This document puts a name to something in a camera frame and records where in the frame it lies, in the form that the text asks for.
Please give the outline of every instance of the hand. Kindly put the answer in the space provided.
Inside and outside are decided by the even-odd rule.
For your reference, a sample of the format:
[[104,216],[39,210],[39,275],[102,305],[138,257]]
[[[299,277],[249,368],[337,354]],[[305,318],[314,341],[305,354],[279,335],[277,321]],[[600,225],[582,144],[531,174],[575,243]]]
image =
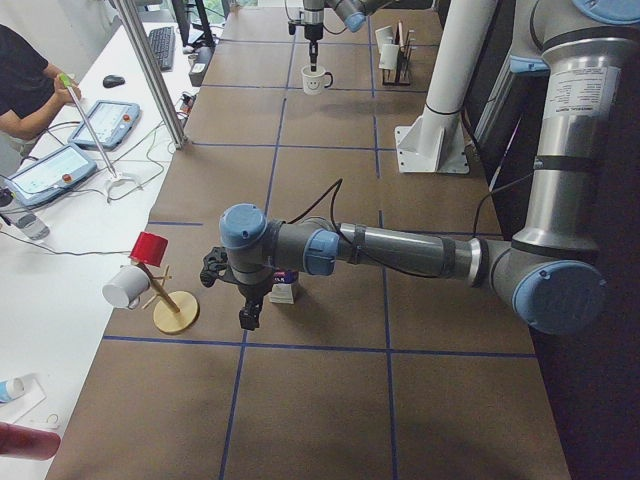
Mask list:
[[[71,82],[71,88],[73,88],[73,92],[76,94],[76,97],[78,97],[78,100],[80,100],[82,98],[82,92],[80,91],[78,84],[74,80],[71,80]],[[71,94],[69,94],[67,87],[65,87],[62,83],[60,74],[56,75],[56,78],[53,79],[53,88],[55,90],[54,94],[60,99],[62,103],[73,103],[73,98],[71,98]]]

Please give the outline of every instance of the red cylinder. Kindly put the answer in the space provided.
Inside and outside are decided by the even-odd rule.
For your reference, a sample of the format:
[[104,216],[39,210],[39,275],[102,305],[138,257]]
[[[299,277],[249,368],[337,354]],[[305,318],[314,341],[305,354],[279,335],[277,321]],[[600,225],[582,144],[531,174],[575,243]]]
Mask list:
[[140,232],[129,258],[146,265],[159,267],[169,241],[153,233]]
[[56,433],[0,422],[0,456],[47,460],[59,446]]

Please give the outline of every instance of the computer mouse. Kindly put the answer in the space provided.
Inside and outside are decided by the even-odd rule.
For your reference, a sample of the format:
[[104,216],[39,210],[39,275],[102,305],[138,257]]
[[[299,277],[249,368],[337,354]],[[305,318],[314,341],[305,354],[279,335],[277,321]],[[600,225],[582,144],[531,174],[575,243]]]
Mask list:
[[123,83],[124,83],[124,78],[122,78],[122,77],[120,77],[118,75],[107,75],[102,80],[102,86],[104,88],[117,87],[118,85],[122,85]]

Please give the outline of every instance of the blue cap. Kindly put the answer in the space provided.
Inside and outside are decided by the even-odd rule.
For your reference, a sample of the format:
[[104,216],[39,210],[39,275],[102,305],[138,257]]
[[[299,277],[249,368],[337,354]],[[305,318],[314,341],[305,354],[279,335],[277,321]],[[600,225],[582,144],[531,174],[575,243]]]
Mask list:
[[220,217],[220,238],[222,245],[229,249],[250,247],[266,228],[267,217],[251,203],[234,205]]
[[546,75],[549,72],[547,65],[541,58],[526,58],[509,55],[509,69],[516,75]]
[[365,17],[364,13],[356,12],[349,15],[344,21],[344,24],[347,26],[350,32],[355,33],[360,30],[360,28],[366,21],[367,17]]
[[598,22],[630,25],[640,22],[638,0],[573,0],[578,10]]
[[600,272],[586,263],[546,263],[520,281],[513,292],[513,309],[541,332],[574,333],[600,314],[605,285]]
[[338,256],[338,234],[318,229],[304,247],[304,271],[309,275],[331,275]]

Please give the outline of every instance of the white cup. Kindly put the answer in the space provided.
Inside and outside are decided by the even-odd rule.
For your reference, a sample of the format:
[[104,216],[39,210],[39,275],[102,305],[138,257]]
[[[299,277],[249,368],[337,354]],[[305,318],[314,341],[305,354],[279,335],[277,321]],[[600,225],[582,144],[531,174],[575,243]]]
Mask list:
[[321,66],[316,66],[316,71],[311,71],[311,65],[302,67],[302,90],[307,95],[319,95],[325,88],[333,85],[333,74]]
[[395,70],[398,65],[398,52],[400,51],[400,45],[389,43],[382,46],[382,52],[380,52],[380,63],[378,68],[383,70]]
[[142,269],[126,265],[102,287],[102,296],[116,308],[133,309],[150,286],[149,277]]
[[393,28],[391,25],[376,30],[376,43],[378,44],[378,53],[382,53],[382,46],[393,43]]

